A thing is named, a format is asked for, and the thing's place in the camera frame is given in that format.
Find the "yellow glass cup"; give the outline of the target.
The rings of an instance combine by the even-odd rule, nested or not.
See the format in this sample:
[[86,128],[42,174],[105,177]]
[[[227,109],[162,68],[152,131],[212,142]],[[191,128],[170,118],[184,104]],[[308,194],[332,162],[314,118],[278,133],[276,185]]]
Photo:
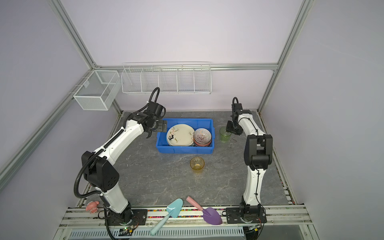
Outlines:
[[205,167],[205,160],[202,157],[193,157],[190,160],[190,167],[194,172],[199,173]]

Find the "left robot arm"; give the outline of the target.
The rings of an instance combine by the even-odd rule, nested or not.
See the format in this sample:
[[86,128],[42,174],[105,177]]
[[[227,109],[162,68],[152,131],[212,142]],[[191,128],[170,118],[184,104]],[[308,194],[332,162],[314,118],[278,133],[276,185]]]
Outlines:
[[98,195],[104,206],[104,220],[116,220],[127,226],[134,219],[130,202],[119,186],[120,174],[114,165],[121,153],[142,133],[165,132],[167,122],[163,119],[167,110],[157,100],[160,88],[152,91],[146,105],[130,113],[121,128],[101,147],[93,152],[83,153],[82,168],[76,176],[73,192],[76,198],[83,199]]

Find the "cream floral plate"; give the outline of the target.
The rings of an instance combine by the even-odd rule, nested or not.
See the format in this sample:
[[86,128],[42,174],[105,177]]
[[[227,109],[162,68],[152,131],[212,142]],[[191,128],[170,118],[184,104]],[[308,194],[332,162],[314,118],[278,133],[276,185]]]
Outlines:
[[172,126],[167,134],[166,140],[170,146],[189,147],[194,144],[195,130],[186,124]]

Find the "green glass cup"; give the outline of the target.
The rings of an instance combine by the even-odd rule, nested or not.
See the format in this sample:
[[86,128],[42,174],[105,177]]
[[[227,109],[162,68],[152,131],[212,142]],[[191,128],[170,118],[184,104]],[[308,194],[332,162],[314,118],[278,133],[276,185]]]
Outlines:
[[227,131],[226,127],[220,128],[220,141],[222,143],[227,143],[231,138],[232,133]]

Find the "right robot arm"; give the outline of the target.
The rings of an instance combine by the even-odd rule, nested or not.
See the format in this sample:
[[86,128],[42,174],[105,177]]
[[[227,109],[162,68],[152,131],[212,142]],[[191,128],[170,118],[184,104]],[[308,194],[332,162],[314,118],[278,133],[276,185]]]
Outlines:
[[247,137],[244,149],[247,182],[239,207],[240,219],[244,223],[262,225],[267,220],[266,209],[261,204],[261,188],[266,170],[273,160],[273,137],[261,130],[251,111],[244,110],[237,97],[232,100],[231,118],[226,131]]

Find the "pink striped bowl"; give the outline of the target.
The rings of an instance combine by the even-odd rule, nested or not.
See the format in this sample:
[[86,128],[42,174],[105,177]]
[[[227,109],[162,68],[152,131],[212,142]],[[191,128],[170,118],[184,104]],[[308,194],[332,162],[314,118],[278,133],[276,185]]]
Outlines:
[[212,134],[204,128],[196,129],[194,132],[194,143],[198,147],[208,147],[212,142]]

